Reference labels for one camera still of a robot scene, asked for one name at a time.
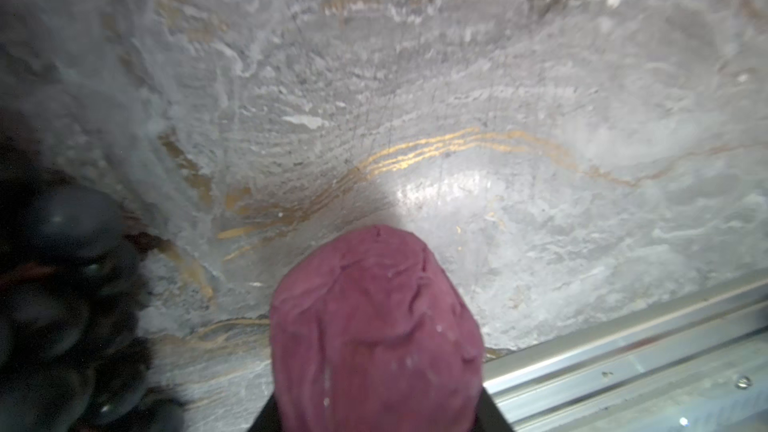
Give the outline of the purple fake fig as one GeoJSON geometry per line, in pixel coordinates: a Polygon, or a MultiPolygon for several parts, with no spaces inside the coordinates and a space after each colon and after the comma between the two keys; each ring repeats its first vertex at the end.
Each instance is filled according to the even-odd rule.
{"type": "Polygon", "coordinates": [[[483,388],[479,325],[435,255],[387,225],[315,249],[269,309],[286,431],[468,431],[483,388]]]}

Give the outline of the black fake grape bunch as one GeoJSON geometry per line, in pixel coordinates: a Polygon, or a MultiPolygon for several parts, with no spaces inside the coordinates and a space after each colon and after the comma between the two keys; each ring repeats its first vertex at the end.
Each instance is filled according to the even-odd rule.
{"type": "Polygon", "coordinates": [[[181,431],[139,332],[143,250],[108,194],[1,144],[1,427],[181,431]]]}

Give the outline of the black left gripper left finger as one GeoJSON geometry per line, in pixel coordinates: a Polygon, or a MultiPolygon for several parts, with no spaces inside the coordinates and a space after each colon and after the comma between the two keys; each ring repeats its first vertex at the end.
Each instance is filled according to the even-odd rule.
{"type": "Polygon", "coordinates": [[[266,401],[248,432],[282,432],[282,421],[274,395],[266,401]]]}

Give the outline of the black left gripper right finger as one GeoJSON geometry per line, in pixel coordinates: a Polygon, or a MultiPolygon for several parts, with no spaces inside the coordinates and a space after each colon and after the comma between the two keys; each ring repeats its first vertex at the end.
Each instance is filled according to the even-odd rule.
{"type": "Polygon", "coordinates": [[[514,432],[485,388],[476,406],[476,432],[514,432]]]}

